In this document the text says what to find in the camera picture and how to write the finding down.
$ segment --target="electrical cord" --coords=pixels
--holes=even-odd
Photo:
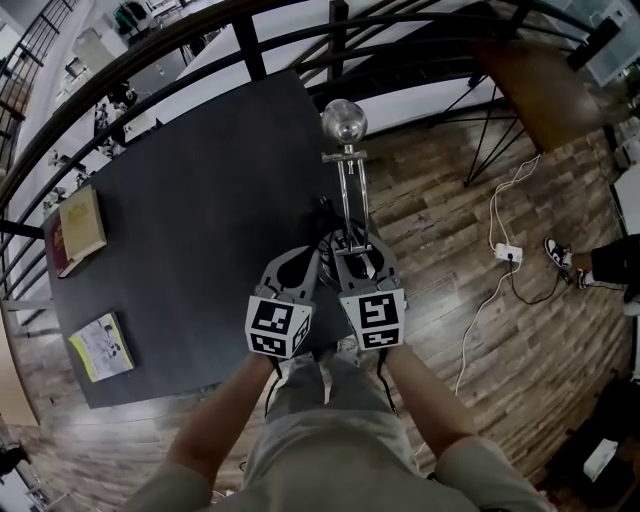
[[[269,413],[269,401],[271,400],[271,395],[273,394],[273,390],[276,389],[276,386],[278,385],[278,382],[280,382],[280,380],[282,380],[282,370],[280,369],[280,363],[278,363],[278,359],[276,357],[273,356],[269,356],[269,360],[271,361],[271,364],[273,365],[273,368],[276,371],[277,377],[276,380],[273,382],[273,384],[271,384],[271,388],[269,389],[269,393],[267,393],[267,401],[264,403],[264,417],[267,417],[267,414]]]
[[[527,299],[523,299],[516,291],[516,284],[515,284],[515,279],[513,278],[513,274],[514,274],[513,258],[511,258],[509,259],[509,275],[511,276],[511,289],[513,290],[513,294],[516,296],[516,298],[518,298],[520,301],[524,302],[525,304],[528,304],[529,306],[535,306],[536,304],[540,304],[546,300],[549,300],[551,297],[553,297],[553,294],[556,293],[556,289],[558,288],[558,283],[560,283],[560,277],[561,277],[560,272],[558,271],[556,273],[556,282],[553,285],[553,289],[551,290],[551,293],[539,299],[528,301]]]
[[[604,284],[590,284],[587,285],[587,288],[606,288],[607,290],[613,290],[614,292],[624,292],[626,290],[626,288],[613,288],[612,286],[605,286]]]
[[[389,407],[391,407],[391,410],[393,411],[393,413],[396,416],[398,416],[398,411],[396,410],[396,406],[393,403],[393,400],[391,399],[391,390],[389,389],[389,384],[387,384],[387,380],[382,376],[382,365],[384,364],[386,359],[387,359],[387,349],[386,348],[380,349],[380,355],[378,356],[377,375],[378,375],[378,378],[382,381],[382,384],[384,385],[384,390],[387,393],[387,400],[389,400]]]
[[[503,190],[506,190],[507,188],[512,187],[516,183],[519,183],[522,180],[524,180],[524,179],[528,178],[529,176],[531,176],[533,174],[533,171],[536,170],[536,167],[538,167],[538,161],[539,160],[540,160],[540,154],[536,155],[535,158],[532,158],[531,160],[529,160],[527,162],[523,162],[520,165],[520,167],[518,168],[518,170],[516,172],[516,175],[513,177],[513,179],[511,181],[507,181],[505,183],[501,183],[500,185],[498,185],[496,187],[495,192],[493,193],[493,196],[491,196],[491,199],[489,200],[489,247],[491,247],[492,251],[496,250],[495,246],[493,245],[493,212],[494,211],[495,211],[495,214],[496,214],[496,219],[498,221],[498,224],[500,225],[500,229],[502,229],[502,234],[504,235],[504,239],[506,241],[506,244],[510,245],[509,244],[509,235],[507,235],[507,231],[506,231],[506,229],[504,229],[504,225],[502,224],[502,220],[500,219],[500,215],[498,214],[498,195]],[[529,171],[529,173],[525,174],[521,178],[518,178],[518,175],[520,174],[520,171],[522,171],[524,166],[527,165],[527,164],[530,164],[532,162],[535,162],[535,164],[533,165],[533,168],[531,169],[531,171]]]
[[[495,299],[496,295],[498,295],[498,292],[500,291],[500,285],[502,284],[502,281],[504,281],[509,276],[513,276],[513,274],[518,272],[518,270],[520,270],[520,266],[518,266],[518,268],[516,268],[516,270],[514,272],[509,271],[509,272],[505,273],[500,278],[500,281],[498,281],[498,286],[496,286],[496,290],[493,292],[491,297],[489,297],[482,304],[480,304],[480,307],[476,311],[476,314],[473,317],[473,320],[471,321],[471,324],[469,325],[469,327],[467,327],[467,330],[464,332],[464,336],[462,337],[462,368],[460,369],[460,373],[458,374],[458,380],[456,381],[455,391],[453,392],[454,395],[458,396],[458,390],[460,389],[460,382],[462,381],[462,376],[464,375],[464,372],[467,369],[466,347],[467,347],[467,336],[469,335],[469,332],[471,332],[471,329],[473,329],[473,326],[475,325],[476,320],[478,320],[478,316],[480,315],[480,312],[482,311],[482,309],[487,304],[489,304],[489,302],[491,302],[493,299]],[[414,457],[417,457],[418,454],[424,449],[424,447],[426,445],[427,445],[427,443],[422,443],[420,448],[418,448],[418,451],[415,452]]]
[[[500,225],[500,229],[502,230],[502,234],[504,235],[505,241],[506,241],[507,245],[510,245],[509,244],[509,235],[507,235],[507,230],[504,228],[504,224],[502,224],[502,220],[500,219],[500,215],[498,213],[498,195],[503,190],[506,190],[507,188],[515,185],[516,183],[520,183],[522,180],[524,180],[524,179],[528,178],[529,176],[531,176],[533,174],[533,171],[536,170],[536,167],[538,167],[538,161],[540,160],[540,156],[541,155],[538,154],[534,158],[532,158],[531,160],[528,160],[527,162],[523,162],[520,165],[520,167],[518,168],[518,170],[516,171],[516,174],[513,177],[513,179],[511,181],[507,181],[505,183],[501,183],[500,185],[498,185],[496,187],[495,192],[491,196],[491,199],[489,200],[489,247],[491,247],[491,250],[494,251],[494,252],[496,250],[495,246],[493,245],[493,241],[492,241],[492,238],[493,238],[493,213],[494,212],[496,214],[496,219],[498,220],[498,224]],[[530,164],[532,162],[535,162],[534,165],[533,165],[533,168],[527,174],[525,174],[524,176],[518,178],[518,175],[520,174],[520,172],[522,171],[524,166],[527,165],[527,164]],[[495,299],[496,296],[498,295],[498,292],[500,291],[500,286],[502,285],[502,281],[504,281],[507,277],[511,276],[511,283],[513,284],[513,275],[516,274],[520,270],[520,266],[521,266],[521,264],[518,264],[516,269],[513,270],[513,268],[510,265],[509,272],[506,272],[505,274],[502,275],[502,277],[498,281],[498,286],[496,286],[496,289],[493,292],[493,294],[491,295],[491,297],[489,297],[482,304],[480,304],[480,306],[478,307],[478,310],[476,311],[476,314],[473,317],[473,320],[471,321],[471,324],[469,324],[469,327],[467,327],[467,330],[464,332],[464,336],[462,337],[462,368],[460,369],[460,373],[458,374],[458,380],[456,381],[456,387],[455,387],[455,390],[454,390],[454,394],[456,396],[458,396],[458,391],[460,389],[460,383],[462,382],[462,377],[464,376],[464,372],[467,369],[467,354],[466,354],[467,337],[469,336],[469,333],[471,332],[471,329],[473,329],[473,326],[476,324],[476,321],[478,320],[478,316],[480,315],[480,312],[484,309],[484,307],[487,304],[489,304],[489,302],[491,302],[493,299]],[[425,446],[426,446],[426,443],[422,443],[420,448],[418,448],[418,450],[415,452],[414,456],[417,456],[424,449]]]

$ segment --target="white cable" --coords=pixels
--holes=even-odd
[[[491,199],[489,200],[489,246],[491,247],[491,249],[493,251],[496,250],[494,245],[493,245],[493,241],[491,240],[492,236],[493,236],[493,213],[494,213],[494,211],[495,211],[495,214],[496,214],[496,219],[498,219],[498,224],[500,225],[500,229],[502,229],[502,234],[504,235],[505,241],[506,241],[507,245],[509,245],[509,236],[507,235],[507,231],[504,228],[504,225],[502,224],[502,220],[500,219],[500,215],[498,214],[498,194],[500,194],[500,192],[502,192],[503,190],[505,190],[505,189],[515,185],[516,183],[519,183],[522,180],[524,180],[524,179],[528,178],[529,176],[531,176],[533,174],[533,171],[536,170],[536,167],[538,166],[538,161],[539,160],[540,160],[540,154],[538,154],[535,158],[532,158],[531,160],[522,163],[520,165],[520,167],[518,168],[518,170],[516,171],[516,174],[513,177],[513,179],[498,185],[496,187],[495,192],[493,193],[493,196],[491,196]],[[521,178],[518,178],[518,175],[520,174],[520,171],[522,171],[524,166],[527,165],[527,164],[530,164],[532,162],[535,162],[535,164],[533,165],[532,169],[527,174],[522,176]],[[491,302],[493,299],[495,299],[496,296],[498,295],[498,292],[500,291],[500,285],[502,285],[502,281],[504,281],[510,275],[516,274],[518,272],[518,270],[520,270],[520,266],[521,265],[522,265],[522,262],[518,262],[518,266],[516,267],[516,269],[513,272],[507,272],[506,274],[504,274],[500,278],[500,281],[498,281],[498,286],[496,286],[496,291],[493,292],[493,295],[491,297],[489,297],[482,304],[480,304],[480,307],[478,308],[478,311],[476,311],[476,314],[473,317],[473,320],[471,321],[471,324],[469,325],[469,327],[467,327],[467,330],[464,332],[464,336],[462,337],[462,368],[460,369],[460,374],[458,375],[458,380],[456,381],[456,387],[455,387],[455,391],[454,391],[454,394],[456,396],[458,396],[458,390],[460,389],[460,382],[462,382],[462,377],[464,376],[464,372],[467,369],[467,355],[466,355],[467,336],[471,332],[471,329],[473,329],[473,326],[475,325],[476,320],[478,320],[478,316],[480,315],[480,312],[482,311],[482,309],[487,304],[489,304],[489,302]],[[427,445],[427,443],[422,443],[420,448],[418,448],[418,450],[414,454],[414,457],[417,457],[418,454],[424,449],[424,447],[426,445]]]
[[[502,220],[500,219],[500,215],[498,215],[498,194],[500,194],[500,192],[502,192],[503,190],[505,190],[505,189],[515,185],[516,183],[521,182],[525,178],[528,178],[529,176],[531,176],[533,174],[533,171],[536,170],[536,167],[538,166],[538,161],[539,160],[540,160],[540,155],[537,155],[535,158],[532,158],[528,162],[524,162],[518,168],[518,171],[516,172],[516,175],[513,177],[513,179],[511,181],[507,181],[505,183],[501,183],[500,185],[498,185],[496,187],[495,192],[493,193],[493,196],[491,196],[491,200],[489,201],[489,246],[491,247],[492,251],[496,250],[496,248],[493,245],[493,240],[492,240],[493,239],[493,213],[494,213],[494,211],[495,211],[495,214],[496,214],[496,219],[498,219],[498,224],[500,224],[500,228],[502,229],[502,234],[504,235],[504,239],[506,241],[506,244],[509,245],[509,236],[507,235],[506,229],[504,229],[504,225],[502,224]],[[520,174],[520,171],[522,171],[524,166],[527,165],[527,164],[530,164],[531,162],[535,162],[535,164],[534,164],[533,168],[531,169],[531,171],[529,171],[527,174],[525,174],[521,178],[518,178],[518,175]]]

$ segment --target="tan book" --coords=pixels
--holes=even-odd
[[[64,247],[70,261],[78,261],[107,245],[98,196],[86,186],[60,204]]]

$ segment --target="power outlet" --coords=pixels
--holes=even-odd
[[[503,261],[513,261],[520,263],[522,261],[522,249],[513,245],[496,244],[496,258]]]

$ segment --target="black metal railing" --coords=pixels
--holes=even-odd
[[[0,66],[0,168],[10,169],[38,70],[76,0],[50,0]]]
[[[126,81],[133,74],[144,69],[149,65],[153,65],[160,57],[167,53],[179,49],[181,46],[188,44],[193,38],[203,35],[213,30],[221,29],[224,26],[231,25],[236,33],[240,50],[222,57],[214,62],[206,64],[199,69],[189,73],[188,75],[170,83],[163,89],[155,92],[151,96],[143,99],[133,107],[128,109],[121,117],[114,121],[107,128],[96,134],[85,146],[83,146],[75,155],[73,155],[63,167],[49,179],[45,186],[31,199],[25,210],[15,221],[12,228],[6,230],[8,235],[0,244],[0,255],[4,255],[5,251],[15,235],[27,237],[27,242],[21,247],[18,254],[9,262],[0,276],[0,286],[4,286],[4,299],[11,298],[11,294],[17,289],[35,268],[38,262],[44,258],[44,251],[38,252],[35,257],[25,265],[24,269],[15,279],[11,280],[10,286],[7,281],[11,272],[16,265],[25,257],[29,249],[33,246],[36,239],[32,234],[21,231],[25,222],[30,215],[41,205],[47,194],[69,174],[78,164],[94,149],[102,145],[110,136],[118,130],[147,111],[149,108],[169,98],[173,94],[181,91],[189,85],[210,76],[222,69],[244,61],[252,80],[260,80],[267,75],[263,61],[263,54],[269,50],[279,48],[281,46],[306,40],[317,36],[326,36],[322,41],[329,43],[334,38],[338,39],[338,44],[331,45],[332,51],[320,56],[309,58],[312,53],[306,55],[304,59],[297,59],[291,63],[291,68],[298,73],[308,72],[316,69],[331,68],[331,78],[325,83],[315,85],[307,89],[310,94],[320,94],[331,91],[336,84],[346,83],[358,77],[349,76],[342,73],[342,64],[347,60],[356,59],[363,56],[377,55],[383,52],[393,53],[402,52],[408,45],[437,45],[451,41],[452,38],[434,38],[421,41],[396,42],[368,46],[364,48],[345,48],[345,34],[348,30],[361,30],[369,27],[391,26],[396,23],[408,23],[416,21],[451,21],[473,24],[484,24],[493,29],[493,38],[510,39],[515,36],[518,30],[538,31],[545,34],[557,36],[562,39],[570,39],[579,41],[581,44],[573,50],[568,56],[568,62],[575,70],[581,68],[586,62],[602,49],[608,41],[610,41],[617,33],[617,27],[611,20],[605,20],[597,28],[589,27],[587,24],[575,20],[566,13],[555,9],[540,0],[523,0],[517,2],[515,0],[504,0],[507,3],[518,5],[515,14],[511,19],[486,18],[482,16],[473,16],[459,13],[439,13],[439,12],[408,12],[408,13],[382,13],[375,15],[379,9],[370,8],[367,15],[350,19],[333,19],[327,24],[309,27],[301,30],[293,30],[287,34],[274,37],[262,42],[258,41],[255,28],[253,25],[253,15],[265,12],[271,9],[284,7],[292,3],[298,3],[300,0],[227,0],[220,4],[204,9],[196,14],[190,15],[181,21],[171,25],[159,32],[153,33],[147,39],[143,40],[137,46],[129,50],[111,64],[96,74],[87,84],[78,90],[66,103],[64,103],[53,114],[51,119],[36,134],[29,143],[28,147],[23,151],[20,158],[16,161],[13,169],[7,175],[0,185],[0,207],[5,210],[9,201],[14,196],[18,187],[23,183],[25,178],[33,170],[36,164],[49,151],[53,144],[89,109],[98,103],[114,86]],[[433,5],[437,0],[429,0],[428,5]],[[378,5],[382,7],[390,4],[390,0],[382,0]],[[547,16],[554,17],[572,25],[585,32],[585,39],[576,38],[575,35],[563,33],[549,27],[537,27],[525,22],[525,18],[529,12],[537,11]],[[457,41],[466,41],[469,44],[477,42],[477,38],[456,38]],[[426,59],[422,65],[429,64]],[[35,273],[26,284],[18,292],[14,299],[19,299],[26,293],[26,290],[33,286],[46,272],[46,267]]]

